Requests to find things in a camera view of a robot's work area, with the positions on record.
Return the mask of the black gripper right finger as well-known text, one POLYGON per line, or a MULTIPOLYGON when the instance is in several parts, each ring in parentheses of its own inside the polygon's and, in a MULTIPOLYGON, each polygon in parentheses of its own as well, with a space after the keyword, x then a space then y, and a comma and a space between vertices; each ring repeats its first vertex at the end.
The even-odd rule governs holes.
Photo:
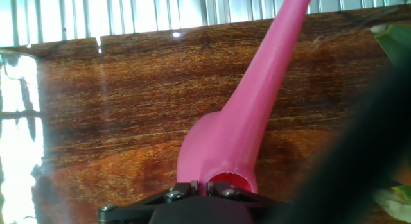
POLYGON ((248 190, 235 187, 226 181, 208 182, 206 186, 208 196, 216 196, 226 200, 240 202, 245 204, 247 207, 270 208, 289 204, 288 202, 275 201, 248 190))

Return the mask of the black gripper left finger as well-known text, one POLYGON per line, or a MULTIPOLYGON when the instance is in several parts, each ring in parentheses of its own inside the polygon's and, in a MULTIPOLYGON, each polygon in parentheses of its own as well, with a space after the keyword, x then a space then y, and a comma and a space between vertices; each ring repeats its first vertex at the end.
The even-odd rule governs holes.
POLYGON ((127 206, 113 203, 98 209, 98 224, 149 223, 154 212, 173 202, 198 196, 198 181, 177 182, 173 187, 127 206))

